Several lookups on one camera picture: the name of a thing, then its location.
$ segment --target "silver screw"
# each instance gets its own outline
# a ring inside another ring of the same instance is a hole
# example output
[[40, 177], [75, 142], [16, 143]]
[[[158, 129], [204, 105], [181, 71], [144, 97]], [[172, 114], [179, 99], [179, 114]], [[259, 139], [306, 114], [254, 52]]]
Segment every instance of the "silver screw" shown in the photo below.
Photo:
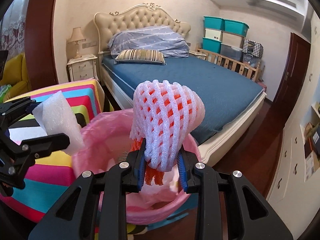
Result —
[[11, 166], [11, 167], [9, 167], [8, 172], [9, 172], [9, 175], [13, 175], [16, 173], [16, 170], [14, 169], [13, 166]]
[[129, 163], [127, 163], [127, 162], [121, 162], [121, 163], [119, 164], [119, 167], [120, 167], [121, 169], [128, 168], [128, 167], [129, 167]]
[[196, 163], [196, 168], [197, 168], [197, 169], [202, 170], [202, 169], [204, 169], [204, 167], [205, 167], [205, 164], [204, 164], [204, 163]]
[[22, 145], [22, 151], [27, 151], [27, 150], [29, 150], [29, 145], [28, 144]]
[[240, 178], [242, 176], [242, 172], [241, 171], [234, 171], [233, 176], [235, 176], [236, 178]]
[[91, 176], [91, 174], [92, 174], [92, 172], [91, 172], [91, 171], [84, 171], [84, 172], [82, 172], [82, 177], [84, 177], [84, 178], [88, 178], [88, 177], [90, 177], [90, 176]]

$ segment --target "teal storage bin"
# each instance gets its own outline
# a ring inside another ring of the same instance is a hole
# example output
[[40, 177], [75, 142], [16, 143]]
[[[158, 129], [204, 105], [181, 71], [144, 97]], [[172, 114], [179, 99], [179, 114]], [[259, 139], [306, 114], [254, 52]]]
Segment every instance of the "teal storage bin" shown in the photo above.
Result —
[[217, 41], [209, 38], [202, 38], [202, 39], [203, 39], [203, 43], [202, 43], [203, 49], [220, 54], [221, 43], [222, 43], [221, 41]]
[[204, 27], [224, 31], [224, 19], [219, 17], [204, 16]]
[[249, 26], [246, 23], [225, 19], [224, 24], [226, 32], [247, 36]]

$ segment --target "lampshade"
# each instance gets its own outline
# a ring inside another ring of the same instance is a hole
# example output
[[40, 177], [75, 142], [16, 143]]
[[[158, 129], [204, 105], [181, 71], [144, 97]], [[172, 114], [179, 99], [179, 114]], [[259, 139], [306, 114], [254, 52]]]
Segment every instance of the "lampshade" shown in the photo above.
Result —
[[84, 42], [86, 39], [84, 38], [81, 27], [73, 28], [71, 38], [68, 41], [68, 44], [76, 44], [78, 42]]

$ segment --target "white label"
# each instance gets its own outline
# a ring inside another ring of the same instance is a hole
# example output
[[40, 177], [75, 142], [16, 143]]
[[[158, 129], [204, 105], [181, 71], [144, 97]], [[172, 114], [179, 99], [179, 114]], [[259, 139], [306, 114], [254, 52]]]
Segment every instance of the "white label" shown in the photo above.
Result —
[[318, 133], [316, 132], [315, 135], [313, 136], [313, 141], [314, 141], [315, 143], [317, 143], [318, 140], [319, 140], [319, 135], [318, 135]]
[[315, 173], [315, 165], [313, 162], [313, 152], [306, 158], [306, 181]]

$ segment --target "black and white checkered box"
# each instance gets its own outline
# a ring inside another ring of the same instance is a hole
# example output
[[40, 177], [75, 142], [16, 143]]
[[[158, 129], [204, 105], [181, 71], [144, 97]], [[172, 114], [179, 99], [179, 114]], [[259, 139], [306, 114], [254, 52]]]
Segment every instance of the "black and white checkered box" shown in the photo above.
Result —
[[261, 45], [261, 43], [244, 39], [243, 52], [258, 58], [262, 58], [263, 46]]

